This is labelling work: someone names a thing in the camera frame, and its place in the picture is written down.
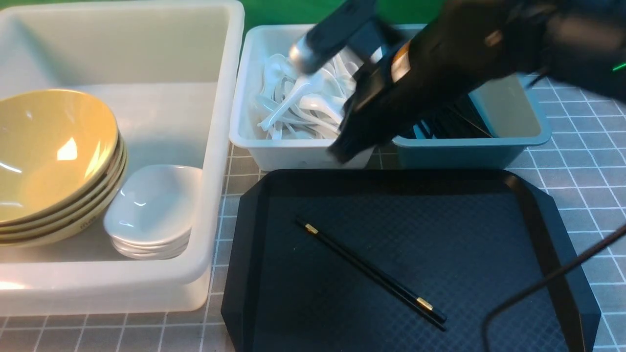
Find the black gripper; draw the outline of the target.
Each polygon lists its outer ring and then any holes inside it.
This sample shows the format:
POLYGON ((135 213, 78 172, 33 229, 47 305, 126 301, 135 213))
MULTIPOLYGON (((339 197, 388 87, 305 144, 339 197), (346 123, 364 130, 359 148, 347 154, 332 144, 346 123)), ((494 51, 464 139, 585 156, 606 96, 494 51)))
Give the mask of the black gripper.
POLYGON ((449 0, 413 38, 377 14, 388 50, 358 70, 340 133, 328 148, 331 156, 347 163, 416 125, 421 113, 513 74, 505 43, 512 8, 507 0, 449 0))

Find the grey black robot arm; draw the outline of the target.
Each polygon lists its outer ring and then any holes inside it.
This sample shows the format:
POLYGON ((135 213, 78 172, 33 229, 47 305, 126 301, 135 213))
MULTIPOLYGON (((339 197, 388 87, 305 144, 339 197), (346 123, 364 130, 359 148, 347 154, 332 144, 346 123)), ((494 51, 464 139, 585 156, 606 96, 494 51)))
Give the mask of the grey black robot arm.
POLYGON ((327 149, 339 163, 390 142, 432 110, 487 82, 536 73, 625 101, 625 18, 610 7, 572 0, 447 0, 413 38, 380 18, 373 0, 348 0, 332 18, 366 24, 383 48, 366 53, 344 121, 327 149))

